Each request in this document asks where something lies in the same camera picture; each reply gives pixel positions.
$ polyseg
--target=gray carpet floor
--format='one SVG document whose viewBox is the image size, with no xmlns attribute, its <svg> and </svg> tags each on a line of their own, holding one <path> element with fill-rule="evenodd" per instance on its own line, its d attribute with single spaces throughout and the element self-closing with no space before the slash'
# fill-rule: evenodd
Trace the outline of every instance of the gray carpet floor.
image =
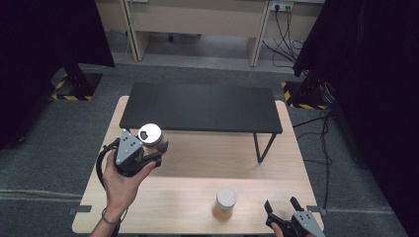
<svg viewBox="0 0 419 237">
<path fill-rule="evenodd" d="M 101 72 L 104 77 L 91 101 L 49 102 L 25 142 L 0 151 L 0 236 L 83 236 L 72 232 L 74 215 L 69 209 L 79 204 L 117 101 L 129 94 L 133 82 L 269 87 L 275 99 L 283 101 L 281 82 L 301 80 L 272 72 L 124 64 L 93 72 Z M 53 81 L 61 77 L 58 72 Z M 321 111 L 289 108 L 289 113 L 292 123 L 298 124 L 318 118 Z M 321 128 L 322 120 L 317 120 L 296 127 L 295 134 L 320 132 Z M 325 235 L 406 236 L 371 172 L 352 159 L 345 136 L 333 118 L 325 141 L 333 160 L 328 214 L 323 216 Z M 305 135 L 298 145 L 303 159 L 324 161 L 319 135 Z M 326 167 L 304 163 L 317 204 L 322 205 Z M 35 196 L 19 191 L 48 193 Z"/>
</svg>

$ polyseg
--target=power outlet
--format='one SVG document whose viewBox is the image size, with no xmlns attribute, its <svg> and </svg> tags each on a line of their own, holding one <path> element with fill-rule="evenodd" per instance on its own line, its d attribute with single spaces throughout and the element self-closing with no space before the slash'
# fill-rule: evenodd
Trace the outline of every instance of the power outlet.
<svg viewBox="0 0 419 237">
<path fill-rule="evenodd" d="M 290 12 L 293 10 L 293 2 L 290 1 L 272 1 L 272 11 L 276 11 L 275 6 L 280 6 L 280 12 Z"/>
</svg>

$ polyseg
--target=white lid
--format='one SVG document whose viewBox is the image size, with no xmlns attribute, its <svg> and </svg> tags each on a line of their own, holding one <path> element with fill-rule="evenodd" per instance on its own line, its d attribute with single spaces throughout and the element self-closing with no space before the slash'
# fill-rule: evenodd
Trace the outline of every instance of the white lid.
<svg viewBox="0 0 419 237">
<path fill-rule="evenodd" d="M 155 145 L 160 141 L 161 129 L 154 123 L 148 123 L 139 129 L 138 138 L 144 145 Z"/>
<path fill-rule="evenodd" d="M 237 202 L 237 193 L 232 188 L 224 188 L 216 194 L 216 204 L 223 210 L 230 210 Z"/>
</svg>

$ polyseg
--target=light wood tabletop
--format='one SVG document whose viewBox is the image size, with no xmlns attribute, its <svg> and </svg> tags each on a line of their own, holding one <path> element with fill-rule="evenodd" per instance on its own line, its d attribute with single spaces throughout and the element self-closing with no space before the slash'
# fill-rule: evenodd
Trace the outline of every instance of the light wood tabletop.
<svg viewBox="0 0 419 237">
<path fill-rule="evenodd" d="M 120 98 L 104 145 L 121 135 L 119 123 L 127 99 Z M 139 187 L 120 233 L 272 234 L 265 225 L 267 199 L 274 213 L 285 220 L 294 213 L 291 197 L 296 197 L 303 208 L 317 205 L 287 107 L 283 102 L 276 105 L 284 131 L 277 135 L 261 164 L 256 159 L 252 133 L 163 130 L 169 141 L 168 151 L 161 167 Z M 258 134 L 259 145 L 264 147 L 270 136 Z M 230 216 L 214 208 L 216 194 L 222 188 L 237 192 Z M 94 167 L 80 205 L 92 208 L 76 214 L 72 229 L 90 233 L 106 207 L 106 193 Z M 320 214 L 313 215 L 323 228 Z"/>
</svg>

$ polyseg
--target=finger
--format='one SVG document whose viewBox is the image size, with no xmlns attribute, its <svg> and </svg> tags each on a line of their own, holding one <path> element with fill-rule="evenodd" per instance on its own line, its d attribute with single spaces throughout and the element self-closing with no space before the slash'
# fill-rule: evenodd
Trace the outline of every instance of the finger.
<svg viewBox="0 0 419 237">
<path fill-rule="evenodd" d="M 111 170 L 115 169 L 114 157 L 115 157 L 115 150 L 112 150 L 111 153 L 109 153 L 106 160 L 106 169 L 111 169 Z"/>
<path fill-rule="evenodd" d="M 274 230 L 276 237 L 284 237 L 283 231 L 277 223 L 272 222 L 271 227 Z"/>
<path fill-rule="evenodd" d="M 144 166 L 141 169 L 141 171 L 138 172 L 138 174 L 135 175 L 135 179 L 138 181 L 139 184 L 151 173 L 155 165 L 156 163 L 154 161 L 150 162 L 146 166 Z"/>
</svg>

